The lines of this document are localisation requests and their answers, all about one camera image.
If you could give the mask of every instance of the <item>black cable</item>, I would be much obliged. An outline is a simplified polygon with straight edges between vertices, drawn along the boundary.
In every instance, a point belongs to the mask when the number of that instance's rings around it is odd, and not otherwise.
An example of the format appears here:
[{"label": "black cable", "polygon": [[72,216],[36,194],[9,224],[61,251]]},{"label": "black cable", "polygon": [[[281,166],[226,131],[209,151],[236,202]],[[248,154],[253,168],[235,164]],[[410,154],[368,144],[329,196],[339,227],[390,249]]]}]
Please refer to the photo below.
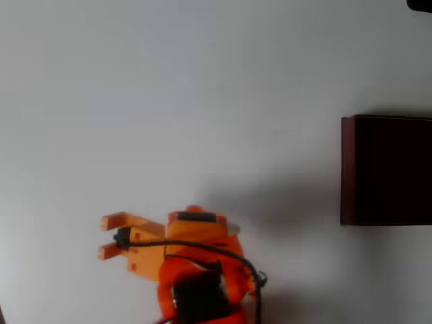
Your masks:
[{"label": "black cable", "polygon": [[245,267],[250,270],[254,281],[255,281],[255,298],[256,298],[256,308],[255,308],[255,323],[261,324],[261,288],[263,287],[263,278],[259,275],[258,271],[254,268],[253,264],[245,259],[244,257],[237,255],[231,251],[222,250],[220,248],[215,248],[206,244],[201,244],[197,242],[181,241],[181,240],[170,240],[170,241],[160,241],[160,242],[124,242],[129,247],[137,248],[148,248],[151,246],[167,246],[167,245],[182,245],[189,246],[191,248],[199,248],[201,250],[206,250],[209,252],[225,255],[226,257],[236,259],[240,261]]}]

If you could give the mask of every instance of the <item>robotic arm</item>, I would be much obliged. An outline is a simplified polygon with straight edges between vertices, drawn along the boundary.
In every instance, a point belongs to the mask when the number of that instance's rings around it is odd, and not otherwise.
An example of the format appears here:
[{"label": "robotic arm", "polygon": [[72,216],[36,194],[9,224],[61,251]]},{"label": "robotic arm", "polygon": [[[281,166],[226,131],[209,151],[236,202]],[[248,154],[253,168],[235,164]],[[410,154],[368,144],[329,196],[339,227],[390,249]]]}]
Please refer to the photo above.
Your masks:
[{"label": "robotic arm", "polygon": [[103,218],[102,229],[117,229],[115,242],[99,248],[99,259],[128,259],[128,270],[158,281],[163,320],[173,324],[246,324],[242,300],[256,301],[261,322],[261,288],[267,278],[244,258],[227,219],[196,206],[169,215],[163,225],[117,213]]}]

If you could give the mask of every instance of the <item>white surface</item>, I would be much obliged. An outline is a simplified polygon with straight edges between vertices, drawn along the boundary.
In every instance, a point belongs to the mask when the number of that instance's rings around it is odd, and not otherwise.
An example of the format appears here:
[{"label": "white surface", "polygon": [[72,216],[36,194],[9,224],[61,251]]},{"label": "white surface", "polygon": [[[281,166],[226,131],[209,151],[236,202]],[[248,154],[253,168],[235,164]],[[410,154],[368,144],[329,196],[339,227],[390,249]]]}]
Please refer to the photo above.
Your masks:
[{"label": "white surface", "polygon": [[430,228],[343,229],[338,196],[340,118],[428,110],[431,35],[404,0],[0,2],[8,324],[152,323],[100,218],[191,203],[242,226],[265,324],[430,323]]}]

